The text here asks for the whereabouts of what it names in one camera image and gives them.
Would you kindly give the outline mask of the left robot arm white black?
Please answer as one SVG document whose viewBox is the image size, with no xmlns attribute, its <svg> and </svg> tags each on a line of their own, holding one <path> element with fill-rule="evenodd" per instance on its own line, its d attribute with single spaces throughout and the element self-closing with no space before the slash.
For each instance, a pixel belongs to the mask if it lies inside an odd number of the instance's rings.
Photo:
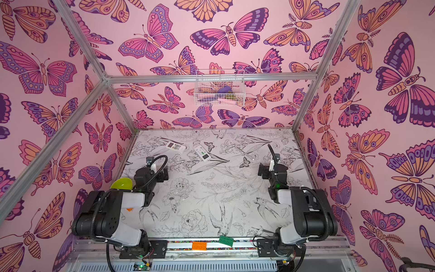
<svg viewBox="0 0 435 272">
<path fill-rule="evenodd" d="M 76 238 L 121 248 L 120 259 L 150 257 L 163 259 L 167 252 L 166 240 L 150 240 L 144 229 L 123 222 L 122 212 L 143 208 L 151 204 L 155 185 L 169 180 L 168 168 L 152 179 L 155 171 L 150 167 L 139 169 L 133 179 L 116 180 L 111 189 L 92 191 L 74 216 L 72 234 Z"/>
</svg>

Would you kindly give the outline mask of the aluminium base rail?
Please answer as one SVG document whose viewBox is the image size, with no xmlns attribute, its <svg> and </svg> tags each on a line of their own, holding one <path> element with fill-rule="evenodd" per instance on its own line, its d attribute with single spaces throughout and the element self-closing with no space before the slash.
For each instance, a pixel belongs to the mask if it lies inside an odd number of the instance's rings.
<svg viewBox="0 0 435 272">
<path fill-rule="evenodd" d="M 74 249 L 71 259 L 66 265 L 67 272 L 109 272 L 114 270 L 116 262 L 149 262 L 154 261 L 242 261 L 271 260 L 276 261 L 276 272 L 357 272 L 359 271 L 350 247 L 343 237 L 334 236 L 322 242 L 312 242 L 296 248 L 296 255 L 261 257 L 256 247 L 256 239 L 261 236 L 234 238 L 233 247 L 219 243 L 218 238 L 163 238 L 166 240 L 167 252 L 163 259 L 150 257 L 120 259 L 121 249 L 110 249 L 97 242 L 80 240 Z M 207 243 L 207 250 L 191 250 L 192 242 Z"/>
</svg>

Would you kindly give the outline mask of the white remote control far left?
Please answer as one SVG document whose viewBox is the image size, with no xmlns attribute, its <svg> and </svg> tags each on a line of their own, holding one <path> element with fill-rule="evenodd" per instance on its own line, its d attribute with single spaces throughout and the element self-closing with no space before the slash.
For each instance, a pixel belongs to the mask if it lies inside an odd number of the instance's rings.
<svg viewBox="0 0 435 272">
<path fill-rule="evenodd" d="M 188 148 L 183 143 L 175 142 L 170 139 L 162 138 L 161 141 L 163 142 L 163 149 L 161 150 L 161 153 L 167 153 L 169 151 L 178 152 L 178 153 L 184 153 Z"/>
</svg>

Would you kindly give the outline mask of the purple object in basket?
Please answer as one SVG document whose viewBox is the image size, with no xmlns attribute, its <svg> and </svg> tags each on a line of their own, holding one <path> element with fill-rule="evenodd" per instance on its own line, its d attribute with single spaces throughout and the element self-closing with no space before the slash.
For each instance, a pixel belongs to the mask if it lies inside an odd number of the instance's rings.
<svg viewBox="0 0 435 272">
<path fill-rule="evenodd" d="M 225 94 L 232 94 L 232 88 L 230 86 L 224 86 L 223 88 L 219 89 L 216 94 L 217 95 L 225 95 Z"/>
</svg>

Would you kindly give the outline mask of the green lego brick on rail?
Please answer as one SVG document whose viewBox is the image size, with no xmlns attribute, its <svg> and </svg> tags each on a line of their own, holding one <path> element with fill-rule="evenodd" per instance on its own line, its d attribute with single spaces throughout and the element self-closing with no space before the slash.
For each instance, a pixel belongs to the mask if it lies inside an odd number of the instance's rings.
<svg viewBox="0 0 435 272">
<path fill-rule="evenodd" d="M 229 247 L 233 247 L 234 238 L 221 235 L 219 237 L 219 243 Z"/>
</svg>

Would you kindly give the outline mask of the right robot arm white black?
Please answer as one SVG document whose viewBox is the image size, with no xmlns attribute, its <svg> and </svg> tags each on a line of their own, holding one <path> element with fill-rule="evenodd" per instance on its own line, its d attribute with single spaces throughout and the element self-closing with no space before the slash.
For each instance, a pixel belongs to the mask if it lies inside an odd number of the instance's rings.
<svg viewBox="0 0 435 272">
<path fill-rule="evenodd" d="M 292 209 L 293 222 L 279 227 L 270 238 L 256 239 L 261 257 L 296 255 L 296 248 L 307 242 L 320 242 L 338 232 L 338 223 L 323 190 L 307 187 L 289 187 L 284 182 L 288 168 L 283 164 L 260 164 L 258 175 L 268 180 L 268 192 L 276 204 Z"/>
</svg>

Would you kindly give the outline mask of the lime green bowl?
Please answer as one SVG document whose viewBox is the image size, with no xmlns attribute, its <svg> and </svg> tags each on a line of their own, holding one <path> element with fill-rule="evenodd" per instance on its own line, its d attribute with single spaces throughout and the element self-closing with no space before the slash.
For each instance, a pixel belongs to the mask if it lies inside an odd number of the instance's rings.
<svg viewBox="0 0 435 272">
<path fill-rule="evenodd" d="M 112 185 L 111 189 L 117 189 L 117 190 L 133 190 L 133 181 L 132 179 L 128 177 L 122 177 L 118 180 L 116 180 Z"/>
</svg>

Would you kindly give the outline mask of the green circuit board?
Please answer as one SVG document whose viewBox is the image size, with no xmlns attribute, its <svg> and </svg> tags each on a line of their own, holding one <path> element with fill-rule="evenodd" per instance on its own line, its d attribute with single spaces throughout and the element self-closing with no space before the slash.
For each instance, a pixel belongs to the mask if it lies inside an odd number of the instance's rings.
<svg viewBox="0 0 435 272">
<path fill-rule="evenodd" d="M 133 265 L 134 272 L 149 272 L 152 265 L 149 262 L 135 262 Z"/>
</svg>

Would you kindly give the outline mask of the orange lego brick on rail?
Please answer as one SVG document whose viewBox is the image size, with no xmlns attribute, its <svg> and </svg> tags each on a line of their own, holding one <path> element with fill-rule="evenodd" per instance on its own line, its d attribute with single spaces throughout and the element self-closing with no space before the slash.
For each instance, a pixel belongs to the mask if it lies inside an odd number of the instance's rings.
<svg viewBox="0 0 435 272">
<path fill-rule="evenodd" d="M 192 242 L 191 250 L 201 250 L 201 251 L 207 250 L 207 243 L 194 241 Z"/>
</svg>

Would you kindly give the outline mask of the white remote control with batteries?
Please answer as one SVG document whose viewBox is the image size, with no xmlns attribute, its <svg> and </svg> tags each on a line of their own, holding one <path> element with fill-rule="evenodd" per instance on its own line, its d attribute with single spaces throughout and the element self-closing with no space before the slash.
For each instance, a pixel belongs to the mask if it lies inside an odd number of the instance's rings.
<svg viewBox="0 0 435 272">
<path fill-rule="evenodd" d="M 196 152 L 199 158 L 202 159 L 204 162 L 207 162 L 211 159 L 211 156 L 209 155 L 208 151 L 201 145 L 200 141 L 195 141 L 193 143 L 193 150 Z"/>
</svg>

